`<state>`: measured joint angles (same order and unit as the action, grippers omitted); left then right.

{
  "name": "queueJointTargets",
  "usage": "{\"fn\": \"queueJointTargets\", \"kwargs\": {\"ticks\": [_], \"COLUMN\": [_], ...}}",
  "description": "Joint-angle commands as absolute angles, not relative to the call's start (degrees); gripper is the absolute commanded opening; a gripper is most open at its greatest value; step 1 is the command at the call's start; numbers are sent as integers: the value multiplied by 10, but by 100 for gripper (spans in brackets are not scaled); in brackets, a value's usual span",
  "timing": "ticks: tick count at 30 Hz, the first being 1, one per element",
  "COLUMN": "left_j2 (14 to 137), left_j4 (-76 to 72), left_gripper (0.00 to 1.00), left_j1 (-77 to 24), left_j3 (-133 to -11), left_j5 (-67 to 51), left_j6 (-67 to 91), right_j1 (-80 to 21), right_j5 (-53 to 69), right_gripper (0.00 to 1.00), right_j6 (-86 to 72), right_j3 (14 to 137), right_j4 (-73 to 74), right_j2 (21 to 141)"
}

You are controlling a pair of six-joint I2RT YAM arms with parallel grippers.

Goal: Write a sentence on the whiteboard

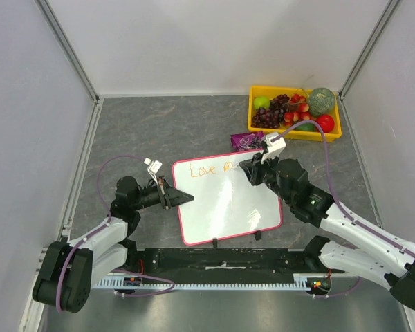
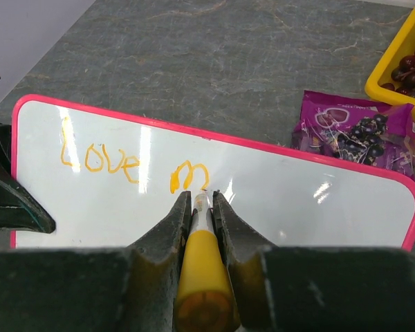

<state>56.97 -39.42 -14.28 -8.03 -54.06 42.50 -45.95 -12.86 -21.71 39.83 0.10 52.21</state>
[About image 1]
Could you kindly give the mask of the pink framed whiteboard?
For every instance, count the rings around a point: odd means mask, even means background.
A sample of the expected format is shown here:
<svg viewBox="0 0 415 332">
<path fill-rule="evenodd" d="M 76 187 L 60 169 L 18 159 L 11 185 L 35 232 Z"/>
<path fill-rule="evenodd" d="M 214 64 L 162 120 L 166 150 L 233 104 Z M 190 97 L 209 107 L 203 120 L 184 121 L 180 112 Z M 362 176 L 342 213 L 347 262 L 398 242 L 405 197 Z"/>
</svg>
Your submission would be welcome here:
<svg viewBox="0 0 415 332">
<path fill-rule="evenodd" d="M 183 243 L 195 246 L 267 231 L 283 223 L 282 203 L 266 186 L 252 186 L 233 170 L 256 150 L 180 160 L 172 166 L 174 187 L 194 200 L 178 206 Z"/>
</svg>

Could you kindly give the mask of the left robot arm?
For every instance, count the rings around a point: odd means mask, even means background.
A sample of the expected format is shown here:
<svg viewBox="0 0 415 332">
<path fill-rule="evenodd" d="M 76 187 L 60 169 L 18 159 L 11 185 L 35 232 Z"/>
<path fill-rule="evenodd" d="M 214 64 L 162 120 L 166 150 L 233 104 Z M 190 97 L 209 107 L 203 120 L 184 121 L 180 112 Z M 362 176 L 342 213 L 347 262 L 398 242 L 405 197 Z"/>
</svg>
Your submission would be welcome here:
<svg viewBox="0 0 415 332">
<path fill-rule="evenodd" d="M 172 187 L 162 176 L 145 187 L 132 176 L 121 178 L 101 224 L 74 240 L 54 241 L 48 246 L 32 299 L 59 311 L 80 311 L 92 286 L 102 278 L 117 268 L 123 272 L 136 268 L 138 256 L 124 242 L 136 230 L 141 209 L 159 205 L 169 210 L 193 200 L 191 194 Z"/>
</svg>

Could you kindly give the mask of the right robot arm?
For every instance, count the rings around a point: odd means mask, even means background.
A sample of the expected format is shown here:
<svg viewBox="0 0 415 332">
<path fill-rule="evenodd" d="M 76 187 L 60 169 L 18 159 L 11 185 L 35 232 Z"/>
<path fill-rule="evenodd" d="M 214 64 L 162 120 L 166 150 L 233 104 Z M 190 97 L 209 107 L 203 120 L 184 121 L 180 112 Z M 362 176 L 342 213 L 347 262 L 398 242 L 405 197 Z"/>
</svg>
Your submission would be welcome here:
<svg viewBox="0 0 415 332">
<path fill-rule="evenodd" d="M 253 186 L 264 184 L 295 217 L 345 239 L 355 247 L 315 237 L 303 254 L 304 267 L 324 267 L 357 275 L 385 289 L 415 311 L 415 243 L 397 237 L 352 212 L 328 192 L 311 184 L 308 172 L 295 159 L 264 161 L 260 153 L 239 167 Z"/>
</svg>

